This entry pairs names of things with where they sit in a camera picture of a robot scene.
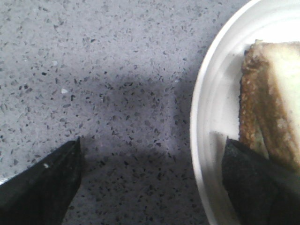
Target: plate rim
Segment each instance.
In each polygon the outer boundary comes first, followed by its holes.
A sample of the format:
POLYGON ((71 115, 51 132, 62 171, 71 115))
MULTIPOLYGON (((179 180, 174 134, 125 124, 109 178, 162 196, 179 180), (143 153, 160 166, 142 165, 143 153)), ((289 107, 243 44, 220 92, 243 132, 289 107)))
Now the plate rim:
POLYGON ((199 161, 199 152, 198 152, 198 108, 199 108, 199 100, 201 95, 202 84, 206 75, 206 70, 209 65, 209 62, 218 46, 220 41, 222 40, 225 33, 231 28, 231 26, 251 7, 253 7, 258 2, 263 0, 250 0, 244 6, 242 6, 236 13, 232 15, 232 17, 225 23, 225 25, 218 32, 214 40, 212 41, 208 51, 206 52, 201 67, 199 69, 197 80, 194 86, 194 92, 192 97, 191 104, 191 113, 190 113, 190 147, 191 147, 191 157, 194 169, 194 176, 196 180, 196 184, 198 187, 198 191, 201 197, 201 201, 205 210, 206 217, 208 222, 211 225, 217 225, 217 220, 214 217, 214 212, 210 207, 210 202, 208 200, 207 192, 205 186, 203 185, 203 177, 202 170, 199 161))

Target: bread slice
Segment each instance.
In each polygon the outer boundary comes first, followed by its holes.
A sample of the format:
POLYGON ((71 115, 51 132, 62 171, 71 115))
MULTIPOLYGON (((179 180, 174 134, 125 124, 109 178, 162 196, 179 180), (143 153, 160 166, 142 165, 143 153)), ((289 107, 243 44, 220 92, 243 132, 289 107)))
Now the bread slice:
POLYGON ((256 41, 242 72, 240 141, 300 173, 300 42, 256 41))

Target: speckled countertop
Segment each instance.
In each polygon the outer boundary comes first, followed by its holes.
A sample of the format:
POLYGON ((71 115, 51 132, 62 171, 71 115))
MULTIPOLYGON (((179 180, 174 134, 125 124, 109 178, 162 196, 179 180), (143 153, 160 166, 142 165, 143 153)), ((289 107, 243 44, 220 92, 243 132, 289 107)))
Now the speckled countertop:
POLYGON ((203 57, 247 0, 2 0, 0 180, 82 137, 64 225, 207 224, 189 148, 203 57))

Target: gray countertop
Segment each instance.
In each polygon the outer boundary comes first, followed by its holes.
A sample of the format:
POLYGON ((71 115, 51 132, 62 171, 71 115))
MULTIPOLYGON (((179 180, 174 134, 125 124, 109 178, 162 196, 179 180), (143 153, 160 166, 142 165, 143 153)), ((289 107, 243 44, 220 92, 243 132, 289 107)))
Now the gray countertop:
POLYGON ((207 224, 189 147, 203 57, 247 0, 3 0, 0 180, 80 136, 64 225, 207 224))

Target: black object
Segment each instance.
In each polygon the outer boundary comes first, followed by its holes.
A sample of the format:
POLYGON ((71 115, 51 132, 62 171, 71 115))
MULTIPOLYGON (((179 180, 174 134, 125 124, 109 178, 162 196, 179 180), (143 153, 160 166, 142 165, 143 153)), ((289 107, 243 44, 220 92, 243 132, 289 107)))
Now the black object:
POLYGON ((80 140, 0 186, 0 225, 60 225, 81 183, 80 140))
POLYGON ((228 139, 223 185, 243 225, 300 225, 300 177, 228 139))

